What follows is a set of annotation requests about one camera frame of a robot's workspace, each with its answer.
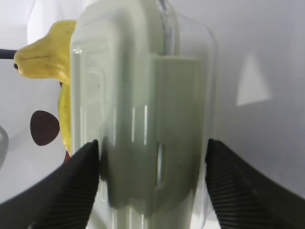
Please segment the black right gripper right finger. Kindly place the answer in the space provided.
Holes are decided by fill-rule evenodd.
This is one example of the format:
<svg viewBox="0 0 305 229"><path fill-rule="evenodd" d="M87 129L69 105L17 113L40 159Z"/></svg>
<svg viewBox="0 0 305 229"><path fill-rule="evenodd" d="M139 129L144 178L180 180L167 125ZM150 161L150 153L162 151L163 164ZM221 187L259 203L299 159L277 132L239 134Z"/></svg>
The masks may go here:
<svg viewBox="0 0 305 229"><path fill-rule="evenodd" d="M223 142L209 139L206 184L223 229L303 229L305 200L270 180Z"/></svg>

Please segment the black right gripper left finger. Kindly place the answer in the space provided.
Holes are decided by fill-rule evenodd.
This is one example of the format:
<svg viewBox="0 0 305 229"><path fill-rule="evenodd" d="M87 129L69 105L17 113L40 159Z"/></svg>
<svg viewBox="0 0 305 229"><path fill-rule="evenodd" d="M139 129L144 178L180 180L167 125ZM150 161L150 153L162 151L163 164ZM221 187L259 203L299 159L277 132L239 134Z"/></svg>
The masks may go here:
<svg viewBox="0 0 305 229"><path fill-rule="evenodd" d="M67 162L0 205L2 229L84 229L99 184L98 141L86 143Z"/></svg>

